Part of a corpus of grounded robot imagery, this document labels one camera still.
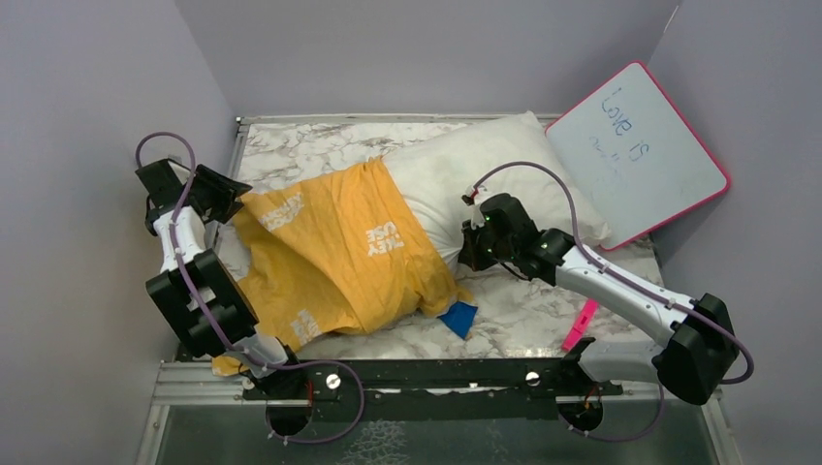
blue object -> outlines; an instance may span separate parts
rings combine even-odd
[[[474,324],[474,316],[477,315],[477,307],[468,305],[465,302],[457,302],[448,309],[445,315],[439,317],[457,336],[465,339],[468,337],[468,330]]]

gray wall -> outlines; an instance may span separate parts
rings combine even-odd
[[[240,115],[562,112],[679,0],[176,0]]]
[[[655,236],[666,284],[724,298],[756,357],[726,388],[745,463],[819,463],[822,8],[729,3],[686,0],[650,67],[734,184]]]
[[[0,3],[0,462],[133,462],[174,339],[132,151],[224,167],[233,127],[172,0]]]

pink marker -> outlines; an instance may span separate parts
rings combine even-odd
[[[571,326],[571,330],[565,337],[565,342],[562,343],[563,351],[569,352],[580,342],[580,339],[585,335],[588,324],[593,320],[593,314],[596,313],[597,307],[599,307],[599,304],[596,303],[596,300],[592,298],[587,300],[585,306],[583,306],[583,311],[580,312],[580,316],[577,317],[577,320]]]

pink whiteboard frame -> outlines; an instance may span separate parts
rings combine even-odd
[[[661,221],[661,222],[657,223],[657,224],[656,224],[656,225],[654,225],[654,226],[651,226],[651,227],[650,227],[650,228],[648,228],[647,230],[642,231],[642,232],[640,232],[640,233],[638,233],[638,234],[634,235],[633,237],[631,237],[631,238],[629,238],[629,239],[625,240],[624,242],[621,242],[621,243],[620,243],[620,244],[618,244],[618,245],[615,245],[614,247],[612,247],[612,248],[610,248],[610,249],[606,249],[606,248],[604,248],[604,247],[603,247],[603,250],[606,250],[606,251],[616,250],[616,249],[618,249],[619,247],[622,247],[623,245],[626,245],[626,244],[629,244],[629,243],[633,242],[633,241],[634,241],[634,240],[636,240],[637,238],[642,237],[643,235],[648,234],[648,233],[650,233],[651,231],[654,231],[654,230],[656,230],[657,228],[659,228],[659,227],[661,227],[661,226],[663,226],[663,225],[666,225],[666,224],[668,224],[668,223],[670,223],[670,222],[672,222],[672,221],[676,220],[676,219],[677,219],[677,218],[679,218],[680,216],[682,216],[682,215],[684,215],[684,214],[688,213],[689,211],[694,210],[694,209],[696,209],[696,208],[698,208],[698,207],[700,207],[700,206],[704,205],[705,203],[708,203],[708,202],[712,201],[713,199],[716,199],[717,197],[719,197],[719,196],[721,196],[721,195],[725,194],[726,192],[728,192],[728,189],[730,189],[730,188],[731,188],[731,175],[730,175],[730,174],[728,174],[728,171],[727,171],[727,170],[725,170],[725,169],[724,169],[721,165],[719,165],[719,162],[716,160],[716,157],[714,157],[714,156],[713,156],[713,153],[712,153],[710,150],[708,150],[708,146],[707,146],[707,145],[705,145],[705,141],[704,141],[704,140],[702,140],[702,138],[700,138],[698,134],[696,134],[696,131],[694,131],[693,126],[691,126],[691,123],[689,123],[689,122],[688,122],[688,120],[687,120],[687,119],[685,119],[685,116],[682,114],[682,112],[680,111],[680,109],[679,109],[679,108],[678,108],[678,107],[674,104],[674,101],[673,101],[673,100],[671,100],[671,96],[669,96],[669,95],[668,95],[668,93],[667,93],[667,92],[665,92],[665,89],[663,89],[663,88],[662,88],[662,85],[660,85],[660,84],[659,84],[659,81],[658,81],[658,80],[656,80],[656,77],[654,77],[654,76],[653,76],[653,74],[651,74],[651,73],[650,73],[650,70],[649,70],[649,69],[648,69],[648,67],[645,65],[645,63],[643,63],[642,61],[632,61],[631,63],[628,63],[628,64],[625,66],[625,68],[622,68],[622,69],[621,69],[621,70],[619,70],[616,74],[614,74],[613,76],[609,77],[609,78],[608,78],[608,80],[606,80],[605,82],[603,82],[603,83],[602,83],[602,85],[600,85],[599,87],[597,87],[596,89],[594,89],[594,91],[593,91],[593,92],[591,92],[590,94],[588,94],[588,96],[587,96],[587,97],[585,97],[584,99],[580,100],[580,101],[579,101],[576,105],[574,105],[573,107],[571,107],[571,109],[569,109],[568,111],[565,111],[565,113],[563,113],[563,114],[562,114],[562,116],[558,117],[558,118],[556,119],[556,121],[559,121],[560,119],[562,119],[562,117],[563,117],[563,116],[565,116],[566,114],[568,114],[568,113],[570,113],[571,111],[573,111],[573,110],[574,110],[576,107],[578,107],[578,106],[579,106],[582,102],[584,102],[584,101],[588,100],[588,98],[589,98],[591,95],[595,94],[595,93],[596,93],[596,91],[598,91],[598,90],[599,90],[599,89],[601,89],[603,86],[605,86],[605,84],[607,84],[608,82],[610,82],[610,81],[611,81],[611,79],[615,78],[617,75],[619,75],[619,73],[622,73],[623,71],[625,71],[625,69],[626,69],[626,68],[628,68],[629,66],[631,66],[631,65],[633,65],[633,64],[638,64],[638,65],[640,65],[640,66],[642,67],[642,69],[646,72],[646,74],[648,75],[648,77],[650,78],[650,80],[652,80],[652,81],[653,81],[653,83],[656,85],[656,88],[658,88],[658,89],[659,89],[659,91],[662,93],[662,96],[663,96],[663,97],[665,97],[665,100],[667,100],[667,101],[668,101],[668,104],[671,106],[671,108],[672,108],[672,109],[674,109],[674,111],[677,113],[677,116],[679,116],[679,117],[680,117],[680,119],[682,120],[682,122],[683,122],[683,123],[685,123],[685,127],[687,127],[687,128],[688,128],[688,131],[690,131],[690,132],[691,132],[691,134],[693,135],[694,139],[696,139],[696,140],[699,142],[699,144],[700,144],[700,145],[702,145],[702,148],[705,150],[705,153],[707,153],[707,154],[708,154],[708,156],[709,156],[709,157],[711,157],[711,161],[713,162],[713,164],[714,164],[714,165],[716,165],[716,168],[719,170],[719,172],[721,172],[721,173],[722,173],[722,176],[725,178],[725,187],[723,187],[722,189],[720,189],[720,190],[719,190],[718,192],[716,192],[715,194],[712,194],[712,195],[710,195],[710,196],[707,196],[706,198],[702,199],[701,201],[697,201],[697,202],[696,202],[696,203],[694,203],[693,205],[691,205],[691,206],[687,207],[685,210],[683,210],[683,211],[681,211],[681,212],[679,212],[679,213],[677,213],[677,214],[675,214],[675,215],[671,216],[670,218],[668,218],[668,219],[666,219],[666,220],[663,220],[663,221]],[[545,128],[545,134],[546,134],[546,137],[548,136],[548,130],[551,128],[551,126],[552,126],[552,125],[553,125],[556,121],[554,121],[554,122],[552,122],[551,124],[549,124],[548,126],[546,126],[546,128]]]

whiteboard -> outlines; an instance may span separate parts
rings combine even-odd
[[[611,225],[615,249],[721,195],[730,178],[642,63],[558,118],[549,143]]]

